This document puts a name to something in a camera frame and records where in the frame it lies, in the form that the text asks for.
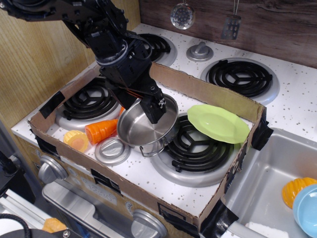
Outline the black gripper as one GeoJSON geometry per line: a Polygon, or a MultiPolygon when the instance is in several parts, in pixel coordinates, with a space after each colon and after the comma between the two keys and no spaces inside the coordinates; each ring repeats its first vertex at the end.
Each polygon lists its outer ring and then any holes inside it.
{"type": "Polygon", "coordinates": [[[166,100],[161,89],[150,77],[152,62],[143,41],[123,41],[120,52],[99,57],[100,73],[114,98],[129,109],[136,99],[150,123],[157,124],[166,113],[166,100]]]}

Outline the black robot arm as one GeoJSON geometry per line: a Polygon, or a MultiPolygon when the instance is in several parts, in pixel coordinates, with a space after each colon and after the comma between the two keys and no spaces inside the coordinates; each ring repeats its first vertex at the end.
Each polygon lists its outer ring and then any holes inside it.
{"type": "Polygon", "coordinates": [[[110,0],[2,0],[8,15],[25,21],[63,21],[95,55],[106,88],[123,108],[140,99],[152,124],[166,113],[165,98],[150,77],[151,49],[146,40],[127,30],[124,10],[110,0]]]}

